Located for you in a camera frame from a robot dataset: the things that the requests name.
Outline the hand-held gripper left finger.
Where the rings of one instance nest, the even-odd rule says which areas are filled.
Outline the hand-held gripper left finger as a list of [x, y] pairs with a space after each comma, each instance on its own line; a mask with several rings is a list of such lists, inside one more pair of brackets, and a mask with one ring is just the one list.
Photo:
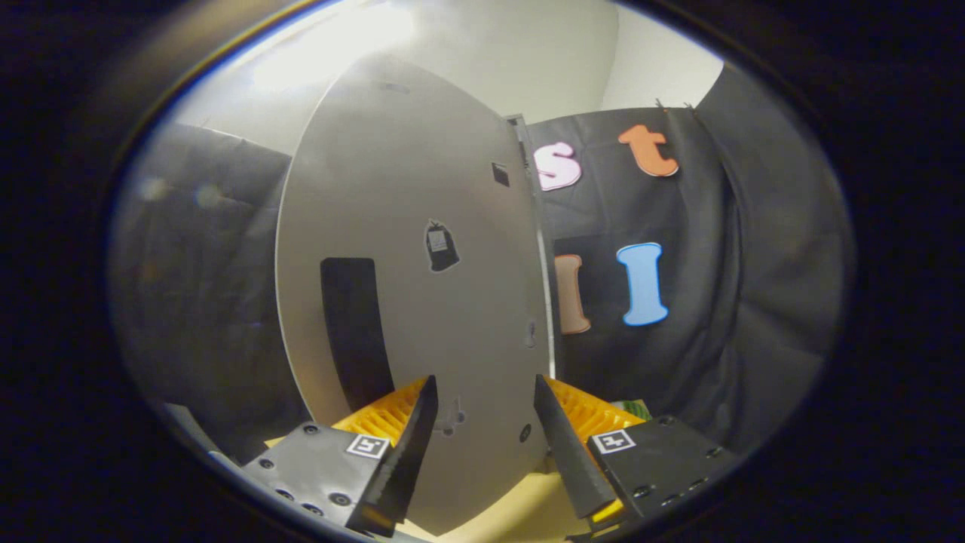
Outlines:
[[244, 472], [324, 523], [390, 537], [406, 519], [438, 408], [437, 380], [417, 379], [333, 425], [302, 423]]

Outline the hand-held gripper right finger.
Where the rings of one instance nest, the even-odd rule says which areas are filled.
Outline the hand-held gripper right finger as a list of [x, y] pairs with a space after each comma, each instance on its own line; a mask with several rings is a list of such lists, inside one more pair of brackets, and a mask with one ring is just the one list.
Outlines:
[[534, 407], [582, 540], [641, 534], [707, 497], [737, 454], [675, 416], [645, 420], [575, 386], [535, 378]]

